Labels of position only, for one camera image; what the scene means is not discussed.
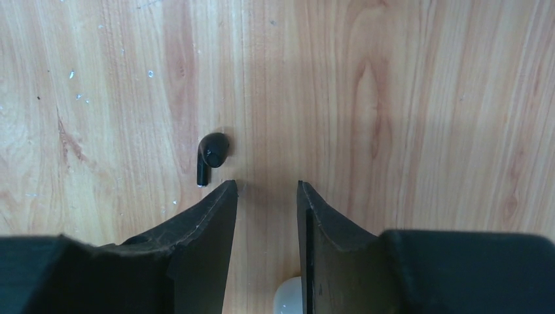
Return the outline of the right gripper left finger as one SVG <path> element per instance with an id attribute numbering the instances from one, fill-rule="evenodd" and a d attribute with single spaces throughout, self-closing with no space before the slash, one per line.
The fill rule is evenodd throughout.
<path id="1" fill-rule="evenodd" d="M 1 238 L 2 313 L 221 313 L 238 187 L 115 245 Z"/>

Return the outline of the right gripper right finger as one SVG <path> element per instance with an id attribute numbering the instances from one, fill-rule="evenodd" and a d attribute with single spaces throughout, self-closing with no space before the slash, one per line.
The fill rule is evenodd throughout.
<path id="1" fill-rule="evenodd" d="M 297 188 L 304 313 L 553 313 L 554 244 L 531 234 L 374 235 Z"/>

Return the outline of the cream earbud charging case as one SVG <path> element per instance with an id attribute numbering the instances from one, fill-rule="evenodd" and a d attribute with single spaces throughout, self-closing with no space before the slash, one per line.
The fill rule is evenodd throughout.
<path id="1" fill-rule="evenodd" d="M 273 314 L 303 314 L 301 277 L 290 278 L 279 286 L 274 294 Z"/>

